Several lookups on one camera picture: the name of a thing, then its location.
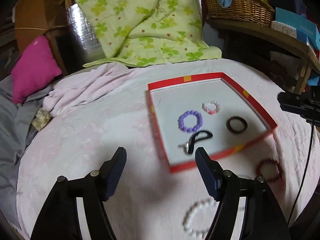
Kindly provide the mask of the wooden bench shelf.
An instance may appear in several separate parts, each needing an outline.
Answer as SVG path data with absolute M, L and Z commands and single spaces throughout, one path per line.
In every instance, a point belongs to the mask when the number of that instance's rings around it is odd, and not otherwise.
M 285 33 L 281 33 L 271 29 L 270 27 L 241 21 L 209 18 L 207 23 L 216 29 L 236 31 L 270 42 L 271 44 L 274 44 L 275 46 L 278 46 L 279 48 L 282 48 L 290 54 L 300 58 L 302 60 L 302 67 L 294 89 L 296 94 L 303 92 L 312 70 L 319 73 L 319 61 L 317 60 L 313 50 L 308 45 L 286 35 Z

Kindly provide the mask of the brown wooden wardrobe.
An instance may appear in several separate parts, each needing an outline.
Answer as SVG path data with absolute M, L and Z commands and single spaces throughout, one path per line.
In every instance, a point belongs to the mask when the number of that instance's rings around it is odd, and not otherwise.
M 69 32 L 66 0 L 19 0 L 15 7 L 15 37 L 22 53 L 31 42 L 43 35 L 49 42 L 54 59 L 68 74 L 56 39 Z

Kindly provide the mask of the red shallow box tray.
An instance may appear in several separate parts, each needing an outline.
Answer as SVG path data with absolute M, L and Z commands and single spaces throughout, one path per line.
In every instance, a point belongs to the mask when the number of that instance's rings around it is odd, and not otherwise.
M 213 160 L 233 155 L 269 136 L 276 122 L 244 88 L 223 72 L 175 77 L 148 84 L 151 111 L 170 172 L 196 166 L 189 154 L 203 147 Z M 241 134 L 231 133 L 226 122 L 240 116 L 248 123 Z

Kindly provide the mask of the grey bed sheet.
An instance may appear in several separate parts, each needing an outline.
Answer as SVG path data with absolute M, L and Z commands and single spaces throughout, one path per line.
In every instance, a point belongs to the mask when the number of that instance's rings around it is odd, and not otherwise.
M 20 160 L 37 133 L 31 122 L 51 90 L 48 85 L 28 96 L 23 104 L 14 104 L 12 77 L 1 81 L 1 212 L 15 227 L 20 226 L 16 210 Z

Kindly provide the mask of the silver foil insulation panel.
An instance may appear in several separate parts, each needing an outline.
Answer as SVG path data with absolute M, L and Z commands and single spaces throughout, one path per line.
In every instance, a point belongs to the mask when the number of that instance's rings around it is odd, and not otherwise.
M 82 64 L 103 59 L 105 54 L 102 46 L 77 3 L 67 9 L 67 21 Z

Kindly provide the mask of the wicker basket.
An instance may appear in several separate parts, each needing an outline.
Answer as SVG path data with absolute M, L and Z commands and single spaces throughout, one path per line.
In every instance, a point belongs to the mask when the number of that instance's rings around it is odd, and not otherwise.
M 270 26 L 275 10 L 266 0 L 232 0 L 231 5 L 223 8 L 217 0 L 205 0 L 209 18 L 234 20 Z

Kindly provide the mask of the white patterned box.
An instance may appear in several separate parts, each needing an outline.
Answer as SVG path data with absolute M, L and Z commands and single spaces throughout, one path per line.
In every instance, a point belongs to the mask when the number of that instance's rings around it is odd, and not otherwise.
M 278 32 L 284 33 L 292 38 L 297 38 L 297 30 L 294 27 L 291 27 L 285 23 L 281 23 L 278 21 L 271 22 L 271 28 Z

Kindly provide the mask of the magenta pillow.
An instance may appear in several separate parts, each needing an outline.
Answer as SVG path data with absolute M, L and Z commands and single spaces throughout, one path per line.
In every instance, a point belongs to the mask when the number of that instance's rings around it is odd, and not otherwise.
M 42 90 L 61 74 L 48 40 L 43 35 L 37 37 L 25 48 L 11 71 L 13 103 L 24 103 L 29 95 Z

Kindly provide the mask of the dark maroon hair band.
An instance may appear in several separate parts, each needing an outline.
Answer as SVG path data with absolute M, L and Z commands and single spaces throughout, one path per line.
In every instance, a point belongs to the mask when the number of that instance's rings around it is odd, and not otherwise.
M 241 134 L 248 128 L 248 123 L 240 116 L 233 116 L 227 120 L 226 127 L 233 134 Z

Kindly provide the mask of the small patterned cloth tag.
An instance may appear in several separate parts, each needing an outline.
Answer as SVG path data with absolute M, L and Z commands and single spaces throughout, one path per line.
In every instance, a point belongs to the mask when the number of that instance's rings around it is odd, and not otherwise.
M 49 111 L 39 108 L 31 124 L 39 132 L 48 125 L 52 118 L 53 117 Z

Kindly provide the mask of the green clover quilt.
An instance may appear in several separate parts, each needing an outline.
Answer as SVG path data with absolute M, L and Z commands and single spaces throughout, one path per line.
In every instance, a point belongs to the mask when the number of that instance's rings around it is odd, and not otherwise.
M 75 0 L 104 52 L 89 66 L 130 67 L 219 59 L 202 36 L 199 0 Z

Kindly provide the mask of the blue cardboard box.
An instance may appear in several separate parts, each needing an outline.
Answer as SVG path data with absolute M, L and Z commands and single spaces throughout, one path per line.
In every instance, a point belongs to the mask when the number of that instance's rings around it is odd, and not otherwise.
M 276 21 L 304 33 L 310 39 L 312 45 L 319 50 L 319 30 L 313 22 L 303 16 L 278 7 L 276 7 Z

